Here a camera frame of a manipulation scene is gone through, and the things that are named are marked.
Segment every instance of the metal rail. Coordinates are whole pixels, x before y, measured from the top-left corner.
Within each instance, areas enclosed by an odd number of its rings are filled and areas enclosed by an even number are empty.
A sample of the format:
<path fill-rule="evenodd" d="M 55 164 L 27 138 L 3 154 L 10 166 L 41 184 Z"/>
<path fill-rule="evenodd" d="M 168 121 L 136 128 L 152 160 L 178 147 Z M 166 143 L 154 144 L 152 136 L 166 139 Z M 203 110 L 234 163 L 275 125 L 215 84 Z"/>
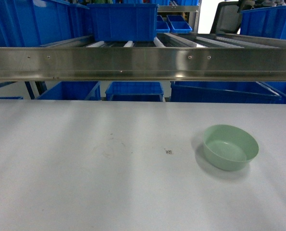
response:
<path fill-rule="evenodd" d="M 199 6 L 159 6 L 158 12 L 198 12 Z"/>
<path fill-rule="evenodd" d="M 266 47 L 222 48 L 218 43 L 215 47 L 212 43 L 206 48 L 190 47 L 202 42 L 197 37 L 207 41 L 229 38 L 221 40 L 227 44 L 251 41 Z M 157 40 L 165 47 L 134 42 L 133 47 L 125 48 L 125 41 L 105 43 L 109 47 L 0 48 L 0 81 L 286 81 L 286 40 L 201 34 L 158 34 Z"/>

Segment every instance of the chair backrest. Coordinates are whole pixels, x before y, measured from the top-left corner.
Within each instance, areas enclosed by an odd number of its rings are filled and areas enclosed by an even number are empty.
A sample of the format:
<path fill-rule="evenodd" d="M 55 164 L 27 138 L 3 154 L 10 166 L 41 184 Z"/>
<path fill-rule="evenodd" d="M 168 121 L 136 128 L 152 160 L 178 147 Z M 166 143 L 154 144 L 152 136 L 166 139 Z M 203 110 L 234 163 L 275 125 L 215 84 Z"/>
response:
<path fill-rule="evenodd" d="M 251 9 L 251 5 L 244 4 L 244 1 L 224 1 L 218 4 L 211 34 L 232 33 L 240 29 L 242 14 L 241 10 Z"/>

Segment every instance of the plastic bowl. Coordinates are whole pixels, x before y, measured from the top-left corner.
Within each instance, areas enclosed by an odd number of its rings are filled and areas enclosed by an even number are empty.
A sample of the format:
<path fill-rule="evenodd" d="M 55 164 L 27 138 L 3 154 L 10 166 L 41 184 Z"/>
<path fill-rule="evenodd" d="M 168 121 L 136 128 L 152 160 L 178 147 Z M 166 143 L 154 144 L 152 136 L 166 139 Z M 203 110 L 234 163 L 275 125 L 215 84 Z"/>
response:
<path fill-rule="evenodd" d="M 207 128 L 203 140 L 207 160 L 226 171 L 244 168 L 259 151 L 257 142 L 250 134 L 231 125 Z"/>

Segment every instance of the white table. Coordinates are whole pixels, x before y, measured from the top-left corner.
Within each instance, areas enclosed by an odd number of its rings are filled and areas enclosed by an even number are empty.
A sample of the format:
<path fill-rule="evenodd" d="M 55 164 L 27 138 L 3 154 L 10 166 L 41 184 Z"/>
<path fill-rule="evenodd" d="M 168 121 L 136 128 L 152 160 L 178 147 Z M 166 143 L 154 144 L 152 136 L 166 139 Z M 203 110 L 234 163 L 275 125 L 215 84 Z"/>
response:
<path fill-rule="evenodd" d="M 205 160 L 214 124 L 255 137 L 249 166 Z M 0 100 L 5 230 L 286 231 L 286 105 Z"/>

